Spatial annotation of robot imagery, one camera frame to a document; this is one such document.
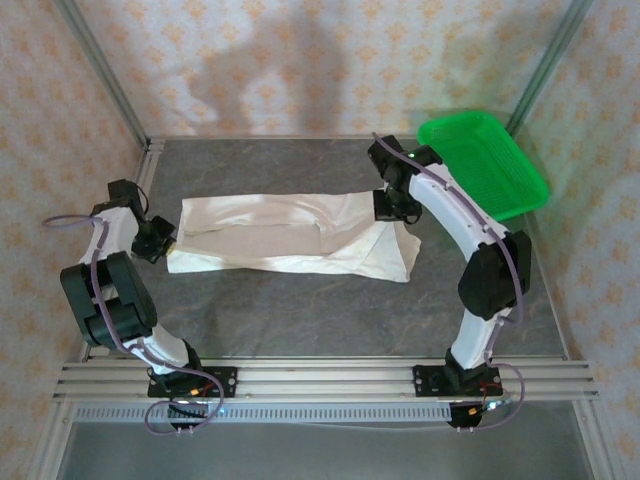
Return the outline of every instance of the wall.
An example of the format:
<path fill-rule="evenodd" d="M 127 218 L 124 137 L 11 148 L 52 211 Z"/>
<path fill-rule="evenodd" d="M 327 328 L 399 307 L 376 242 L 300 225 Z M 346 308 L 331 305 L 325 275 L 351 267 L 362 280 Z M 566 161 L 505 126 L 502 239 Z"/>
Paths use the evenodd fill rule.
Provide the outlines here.
<path fill-rule="evenodd" d="M 573 353 L 593 362 L 628 478 L 640 472 L 640 4 L 594 2 L 518 136 Z"/>
<path fill-rule="evenodd" d="M 414 134 L 505 118 L 568 0 L 80 0 L 151 136 Z"/>
<path fill-rule="evenodd" d="M 0 3 L 0 465 L 24 478 L 77 326 L 60 287 L 89 229 L 40 221 L 89 213 L 140 152 L 49 0 Z"/>

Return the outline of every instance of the metal frame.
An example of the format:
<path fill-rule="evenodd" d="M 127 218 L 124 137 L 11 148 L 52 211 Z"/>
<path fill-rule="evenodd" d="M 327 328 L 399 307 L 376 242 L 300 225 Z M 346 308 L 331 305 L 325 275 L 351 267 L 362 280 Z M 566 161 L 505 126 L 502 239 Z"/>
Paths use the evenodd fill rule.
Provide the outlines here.
<path fill-rule="evenodd" d="M 516 357 L 500 361 L 521 371 L 529 401 L 593 400 L 598 392 L 587 362 L 557 357 Z M 222 358 L 203 366 L 238 368 L 235 403 L 423 402 L 416 398 L 411 368 L 416 364 L 443 365 L 424 358 Z M 54 402 L 146 402 L 147 365 L 133 359 L 91 358 L 63 367 Z M 518 382 L 503 369 L 503 384 L 513 392 Z M 474 398 L 440 397 L 450 403 Z"/>
<path fill-rule="evenodd" d="M 594 478 L 624 478 L 610 432 L 603 421 L 603 409 L 587 362 L 532 356 L 499 360 L 520 369 L 529 401 L 572 401 Z M 219 358 L 204 360 L 203 364 L 238 367 L 237 395 L 226 405 L 231 409 L 253 411 L 251 421 L 254 422 L 268 421 L 255 418 L 255 411 L 265 408 L 277 412 L 292 407 L 314 411 L 319 407 L 345 410 L 345 407 L 354 406 L 369 412 L 395 407 L 396 412 L 402 413 L 390 421 L 425 421 L 424 416 L 415 413 L 416 409 L 425 407 L 425 400 L 415 397 L 411 367 L 416 364 L 441 365 L 443 361 L 426 358 Z M 101 410 L 106 408 L 104 405 L 113 412 L 120 412 L 113 415 L 122 415 L 123 409 L 137 412 L 141 407 L 151 405 L 153 400 L 146 396 L 146 372 L 147 366 L 143 362 L 126 357 L 98 355 L 90 356 L 85 363 L 66 364 L 28 478 L 56 478 L 71 426 L 76 421 L 87 421 L 84 418 L 86 409 L 93 408 L 98 413 L 89 415 L 98 415 L 103 421 L 112 415 Z M 513 373 L 504 369 L 501 375 L 505 387 L 518 390 Z M 439 403 L 446 407 L 452 400 L 446 397 L 430 399 L 429 404 Z M 80 416 L 77 415 L 79 409 L 84 412 Z M 123 421 L 142 420 L 139 413 L 129 412 L 129 417 Z M 243 420 L 237 416 L 225 423 L 240 421 Z"/>
<path fill-rule="evenodd" d="M 75 0 L 54 0 L 60 13 L 67 22 L 69 29 L 73 32 L 76 40 L 80 44 L 85 57 L 91 63 L 102 84 L 107 89 L 115 107 L 122 115 L 131 135 L 141 148 L 146 147 L 148 137 L 138 119 L 135 110 L 131 106 L 120 82 L 109 65 L 102 48 L 98 44 L 96 37 L 91 32 L 80 8 Z"/>
<path fill-rule="evenodd" d="M 515 110 L 511 114 L 511 118 L 507 122 L 505 129 L 511 136 L 518 133 L 538 95 L 540 95 L 555 66 L 558 64 L 560 57 L 564 54 L 578 27 L 582 24 L 582 20 L 592 3 L 593 0 L 573 0 L 569 5 L 567 13 L 565 13 L 560 26 L 547 47 L 547 51 L 542 56 Z"/>

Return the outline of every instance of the green basket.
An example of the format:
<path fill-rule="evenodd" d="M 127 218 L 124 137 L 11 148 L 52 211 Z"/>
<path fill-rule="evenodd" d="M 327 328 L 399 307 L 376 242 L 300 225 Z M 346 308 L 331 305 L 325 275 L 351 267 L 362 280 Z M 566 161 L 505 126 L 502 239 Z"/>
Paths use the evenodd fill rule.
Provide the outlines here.
<path fill-rule="evenodd" d="M 418 142 L 430 145 L 453 178 L 497 221 L 530 212 L 549 199 L 549 188 L 502 124 L 469 111 L 422 125 Z"/>

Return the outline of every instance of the crumpled towel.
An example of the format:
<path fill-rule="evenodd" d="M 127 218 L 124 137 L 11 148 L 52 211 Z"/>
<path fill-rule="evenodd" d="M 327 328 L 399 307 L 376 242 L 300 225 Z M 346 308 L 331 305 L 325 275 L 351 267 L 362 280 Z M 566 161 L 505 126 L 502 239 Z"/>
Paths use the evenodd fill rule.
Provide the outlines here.
<path fill-rule="evenodd" d="M 346 195 L 190 198 L 170 273 L 253 268 L 352 273 L 408 282 L 420 240 L 402 222 L 376 222 L 371 191 Z"/>

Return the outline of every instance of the purple cable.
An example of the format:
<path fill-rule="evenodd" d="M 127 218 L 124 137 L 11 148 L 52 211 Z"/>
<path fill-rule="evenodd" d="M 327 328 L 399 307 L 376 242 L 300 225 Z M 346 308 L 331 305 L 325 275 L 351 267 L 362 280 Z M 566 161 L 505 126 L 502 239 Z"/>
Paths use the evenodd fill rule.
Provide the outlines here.
<path fill-rule="evenodd" d="M 51 222 L 68 219 L 68 218 L 78 218 L 80 220 L 77 222 L 66 223 L 63 225 L 51 225 Z M 198 425 L 196 425 L 195 427 L 189 427 L 190 432 L 193 434 L 199 428 L 210 423 L 222 408 L 222 405 L 224 403 L 224 387 L 222 386 L 220 381 L 213 375 L 206 372 L 202 372 L 200 370 L 184 368 L 184 367 L 172 365 L 171 363 L 165 362 L 157 358 L 150 352 L 148 352 L 144 348 L 144 345 L 134 344 L 130 348 L 127 348 L 124 346 L 124 344 L 122 343 L 122 340 L 120 340 L 118 331 L 116 330 L 116 327 L 113 323 L 113 319 L 109 314 L 109 309 L 107 308 L 107 304 L 104 301 L 104 297 L 102 296 L 102 290 L 100 289 L 100 283 L 98 281 L 98 257 L 100 256 L 100 251 L 102 250 L 102 247 L 104 246 L 104 243 L 106 242 L 107 236 L 109 234 L 109 222 L 99 217 L 92 217 L 89 215 L 77 215 L 77 214 L 55 215 L 53 217 L 49 217 L 42 221 L 42 225 L 47 228 L 69 228 L 69 227 L 77 227 L 77 226 L 88 224 L 88 223 L 92 223 L 92 224 L 97 223 L 102 226 L 102 233 L 100 234 L 100 238 L 98 239 L 96 249 L 93 251 L 93 255 L 91 256 L 91 265 L 90 265 L 91 286 L 93 288 L 93 294 L 96 298 L 98 308 L 100 309 L 100 313 L 102 314 L 102 318 L 104 319 L 104 323 L 107 326 L 109 335 L 111 336 L 113 343 L 116 345 L 116 348 L 124 354 L 134 354 L 134 350 L 137 350 L 140 352 L 142 357 L 144 357 L 144 359 L 152 365 L 167 367 L 177 372 L 187 373 L 190 375 L 197 375 L 197 376 L 206 378 L 207 380 L 212 382 L 216 387 L 218 387 L 218 390 L 220 391 L 220 401 L 218 402 L 218 405 L 216 406 L 216 408 Z M 144 424 L 145 424 L 145 427 L 147 428 L 147 431 L 156 436 L 180 435 L 182 433 L 181 429 L 178 429 L 175 432 L 174 431 L 160 432 L 158 430 L 154 430 L 153 428 L 151 428 L 151 424 L 149 423 L 149 416 L 151 414 L 151 411 L 155 407 L 160 405 L 173 405 L 173 406 L 184 408 L 185 404 L 174 402 L 172 400 L 164 400 L 164 401 L 156 402 L 153 405 L 151 405 L 147 409 L 147 412 L 145 413 L 145 416 L 144 416 Z M 186 405 L 202 406 L 201 403 L 188 403 Z"/>
<path fill-rule="evenodd" d="M 464 205 L 467 211 L 471 215 L 473 215 L 473 217 L 478 221 L 478 224 L 480 225 L 482 230 L 487 232 L 496 241 L 496 243 L 498 244 L 498 247 L 500 248 L 500 251 L 502 252 L 502 255 L 504 256 L 507 262 L 507 266 L 509 267 L 509 272 L 511 273 L 511 279 L 513 280 L 513 286 L 516 292 L 516 305 L 518 306 L 518 320 L 516 322 L 513 322 L 507 317 L 502 317 L 502 316 L 499 317 L 499 321 L 496 323 L 493 329 L 493 332 L 491 332 L 491 336 L 489 337 L 489 341 L 487 342 L 487 348 L 484 352 L 484 361 L 487 364 L 487 366 L 491 368 L 507 367 L 515 372 L 516 376 L 518 377 L 518 381 L 520 382 L 520 398 L 518 399 L 518 404 L 516 405 L 516 408 L 514 408 L 513 411 L 510 412 L 509 415 L 504 417 L 502 420 L 491 425 L 486 425 L 484 427 L 476 427 L 476 428 L 469 428 L 469 429 L 462 429 L 462 430 L 467 430 L 467 431 L 487 430 L 489 428 L 497 427 L 499 425 L 504 425 L 507 421 L 511 420 L 520 411 L 520 409 L 522 408 L 522 404 L 524 403 L 524 397 L 525 397 L 524 378 L 522 377 L 522 374 L 520 373 L 520 371 L 516 367 L 514 367 L 513 365 L 509 365 L 508 363 L 491 363 L 491 358 L 490 358 L 490 355 L 493 353 L 493 346 L 498 338 L 498 334 L 500 332 L 500 328 L 502 328 L 503 322 L 506 320 L 508 322 L 519 325 L 522 323 L 524 319 L 522 286 L 520 285 L 520 280 L 518 279 L 518 271 L 516 269 L 515 263 L 513 262 L 513 258 L 509 253 L 509 249 L 504 244 L 500 236 L 489 226 L 486 219 L 483 217 L 482 213 L 478 211 L 475 205 L 473 205 L 473 203 L 471 203 L 462 194 L 462 192 L 460 192 L 457 188 L 453 187 L 452 185 L 448 184 L 447 181 L 437 173 L 432 172 L 425 166 L 420 165 L 415 160 L 412 160 L 406 155 L 403 155 L 402 153 L 394 150 L 391 146 L 387 144 L 387 142 L 382 140 L 382 138 L 380 138 L 380 136 L 376 132 L 372 132 L 372 135 L 375 141 L 378 142 L 382 146 L 382 148 L 384 148 L 391 155 L 402 160 L 405 163 L 408 163 L 412 167 L 417 168 L 421 173 L 425 174 L 427 177 L 434 180 L 442 188 L 444 188 L 448 192 L 451 192 L 458 200 L 460 200 L 460 202 Z"/>

